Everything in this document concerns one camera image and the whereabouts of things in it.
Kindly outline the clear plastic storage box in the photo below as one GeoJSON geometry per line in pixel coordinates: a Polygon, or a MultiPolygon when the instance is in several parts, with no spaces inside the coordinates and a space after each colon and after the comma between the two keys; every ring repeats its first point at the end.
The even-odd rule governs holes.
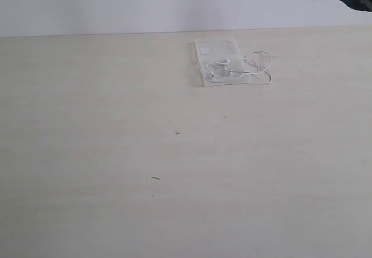
{"type": "Polygon", "coordinates": [[[235,38],[197,38],[195,50],[204,87],[252,82],[235,38]]]}

